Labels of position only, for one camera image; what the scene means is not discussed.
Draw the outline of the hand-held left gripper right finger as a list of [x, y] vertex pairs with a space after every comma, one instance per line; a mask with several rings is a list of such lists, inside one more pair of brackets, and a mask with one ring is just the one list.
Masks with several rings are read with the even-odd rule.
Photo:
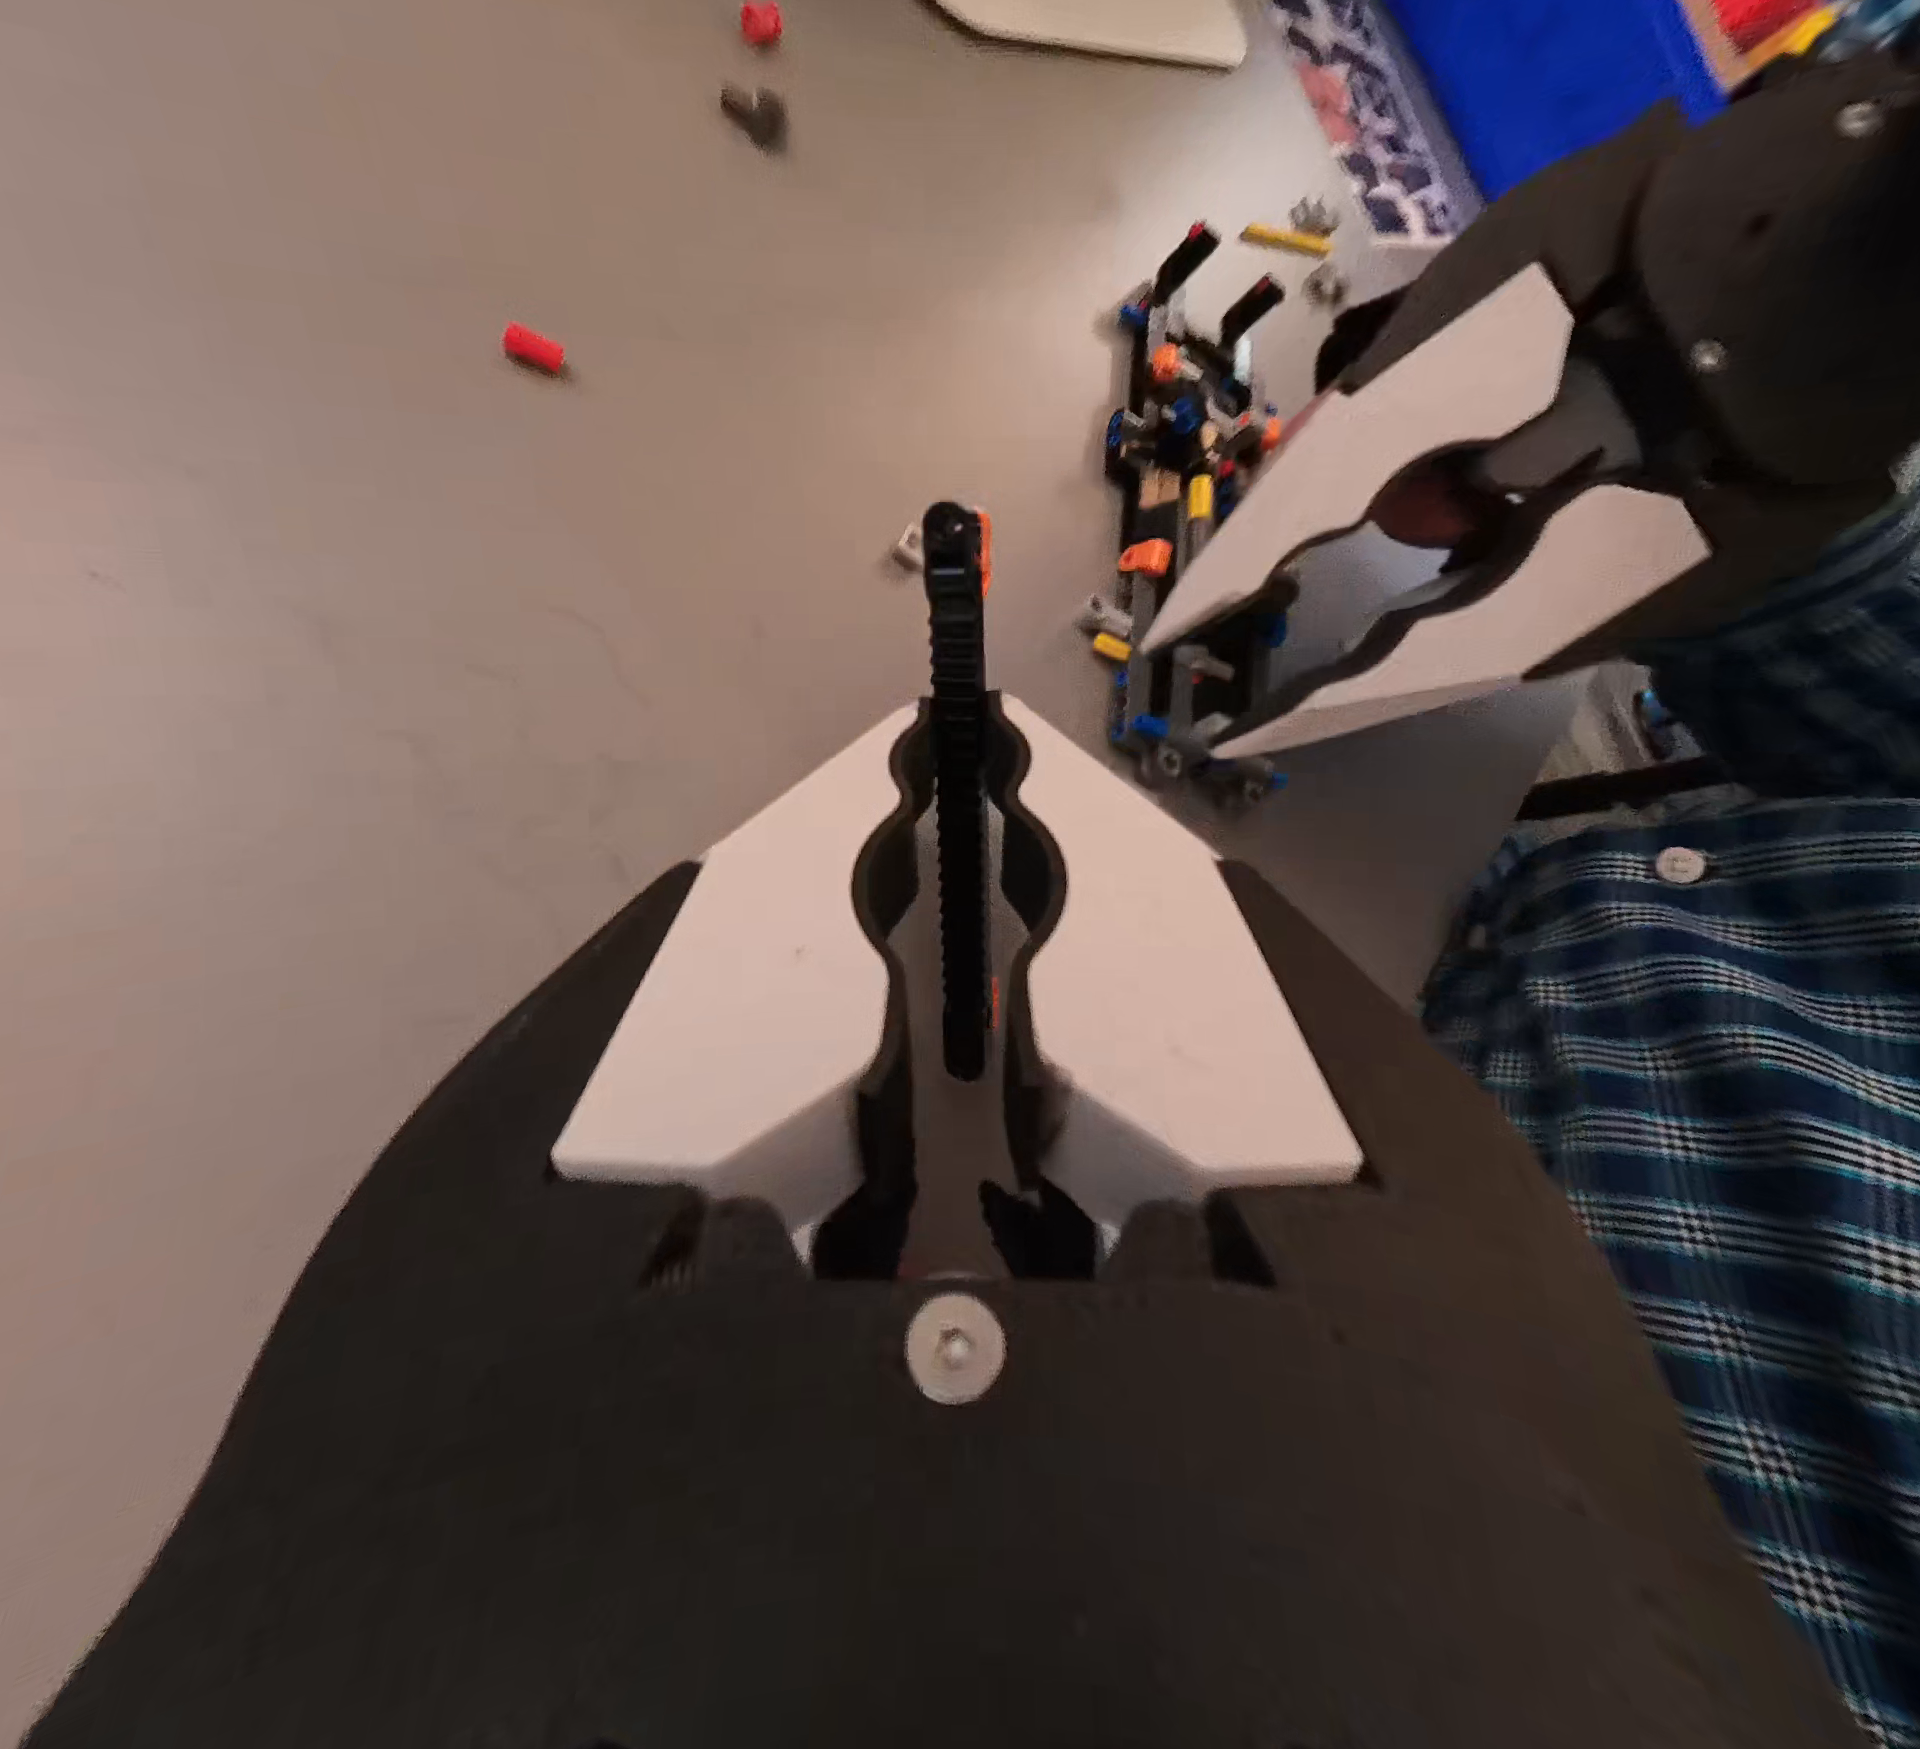
[[1094, 1277], [1147, 1210], [1343, 1190], [1365, 1157], [1234, 897], [1233, 865], [1022, 702], [984, 712], [1013, 1277]]

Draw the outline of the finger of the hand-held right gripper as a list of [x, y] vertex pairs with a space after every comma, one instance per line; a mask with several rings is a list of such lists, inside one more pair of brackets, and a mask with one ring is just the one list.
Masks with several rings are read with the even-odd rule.
[[[1494, 508], [1469, 522], [1469, 558], [1382, 603], [1342, 653], [1386, 609], [1497, 554], [1525, 504], [1601, 483], [1645, 490], [1645, 444], [1622, 395], [1576, 356], [1574, 339], [1559, 289], [1541, 267], [1527, 267], [1365, 386], [1323, 394], [1176, 580], [1142, 652], [1160, 653], [1237, 614], [1284, 578], [1313, 573], [1317, 557], [1354, 537], [1386, 534], [1390, 501], [1451, 466], [1462, 469], [1466, 496]], [[1563, 660], [1622, 657], [1642, 637], [1633, 623], [1642, 604]]]
[[1287, 754], [1506, 691], [1713, 554], [1679, 501], [1610, 483], [1511, 522], [1497, 554], [1386, 609], [1336, 661], [1222, 727], [1212, 757]]

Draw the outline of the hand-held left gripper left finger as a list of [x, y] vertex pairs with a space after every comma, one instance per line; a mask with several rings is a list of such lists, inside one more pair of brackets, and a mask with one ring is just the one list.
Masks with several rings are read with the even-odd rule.
[[923, 706], [692, 867], [547, 1156], [568, 1183], [769, 1208], [817, 1277], [896, 1277], [919, 1198], [913, 985]]

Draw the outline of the lego chassis assembly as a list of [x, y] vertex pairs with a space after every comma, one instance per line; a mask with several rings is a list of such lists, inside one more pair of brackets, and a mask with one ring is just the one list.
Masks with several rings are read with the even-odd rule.
[[1196, 635], [1144, 653], [1172, 586], [1249, 496], [1284, 423], [1259, 397], [1250, 330], [1284, 303], [1272, 274], [1230, 301], [1216, 333], [1192, 326], [1185, 292], [1220, 249], [1192, 222], [1157, 272], [1115, 309], [1125, 342], [1121, 402], [1106, 423], [1102, 472], [1118, 494], [1110, 590], [1131, 614], [1131, 660], [1107, 671], [1106, 740], [1154, 795], [1188, 791], [1220, 808], [1284, 785], [1272, 761], [1218, 761], [1212, 744], [1274, 683], [1287, 635], [1285, 586]]

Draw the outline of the black lego rack orange connector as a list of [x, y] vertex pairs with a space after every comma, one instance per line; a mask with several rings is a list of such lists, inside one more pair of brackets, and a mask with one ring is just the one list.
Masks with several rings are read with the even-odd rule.
[[938, 871], [942, 1063], [982, 1077], [993, 1030], [986, 823], [986, 532], [980, 514], [938, 502], [923, 520], [928, 744]]

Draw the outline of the person's right forearm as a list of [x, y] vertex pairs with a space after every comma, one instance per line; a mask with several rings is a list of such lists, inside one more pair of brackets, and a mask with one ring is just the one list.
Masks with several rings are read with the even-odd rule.
[[1763, 798], [1915, 801], [1915, 454], [1884, 511], [1807, 573], [1633, 661], [1700, 749]]

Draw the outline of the printed instruction sheet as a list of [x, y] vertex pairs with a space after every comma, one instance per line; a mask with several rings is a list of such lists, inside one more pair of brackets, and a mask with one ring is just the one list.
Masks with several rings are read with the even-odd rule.
[[1259, 0], [1373, 244], [1441, 249], [1464, 226], [1369, 0]]

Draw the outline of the person's blue plaid shirt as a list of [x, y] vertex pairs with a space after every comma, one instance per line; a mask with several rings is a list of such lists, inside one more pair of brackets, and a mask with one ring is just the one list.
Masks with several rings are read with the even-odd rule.
[[1420, 1015], [1608, 1259], [1859, 1730], [1915, 1745], [1915, 802], [1514, 836]]

